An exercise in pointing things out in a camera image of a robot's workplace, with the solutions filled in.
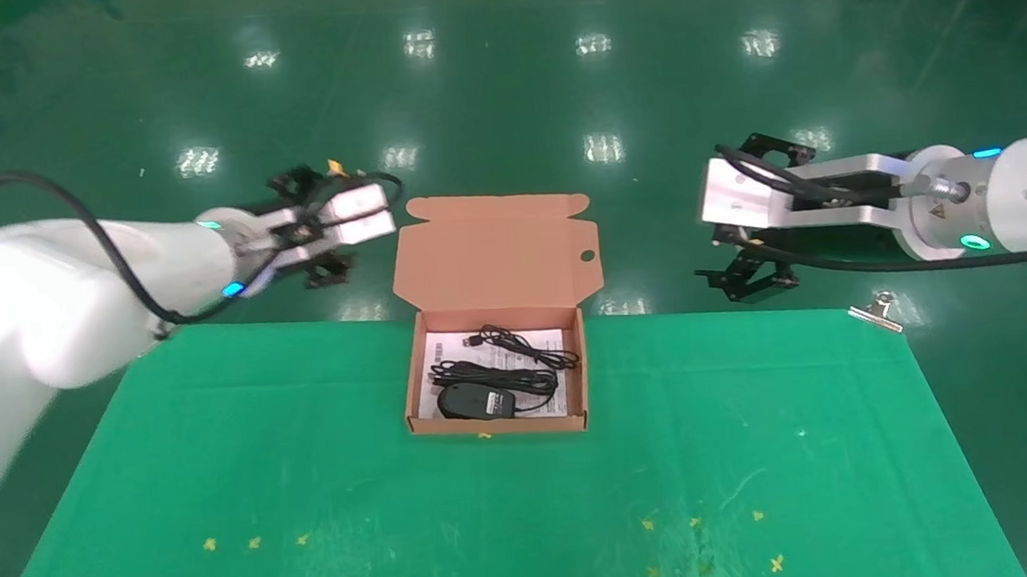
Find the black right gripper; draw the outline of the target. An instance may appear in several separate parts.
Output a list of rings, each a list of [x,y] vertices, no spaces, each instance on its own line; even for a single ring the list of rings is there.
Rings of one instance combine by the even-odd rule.
[[[736,151],[745,157],[732,157],[729,162],[738,169],[806,166],[817,155],[817,149],[811,145],[759,132],[747,136]],[[767,157],[773,155],[785,157],[786,162],[770,163]],[[843,262],[908,257],[906,251],[901,249],[892,230],[873,224],[797,228],[792,229],[790,234],[792,251],[810,257]],[[703,278],[709,288],[722,291],[728,300],[741,304],[762,302],[799,285],[799,277],[791,263],[770,260],[748,249],[737,251],[724,270],[695,270],[695,276]]]

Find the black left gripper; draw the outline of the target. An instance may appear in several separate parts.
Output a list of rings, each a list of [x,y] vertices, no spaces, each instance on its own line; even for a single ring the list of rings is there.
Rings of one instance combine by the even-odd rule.
[[[270,190],[286,202],[313,200],[315,191],[325,182],[325,175],[306,166],[295,166],[283,174],[269,179]],[[350,253],[331,251],[330,237],[320,236],[303,244],[284,245],[273,259],[273,268],[282,270],[306,264],[305,287],[324,288],[344,285],[350,281],[355,256]]]

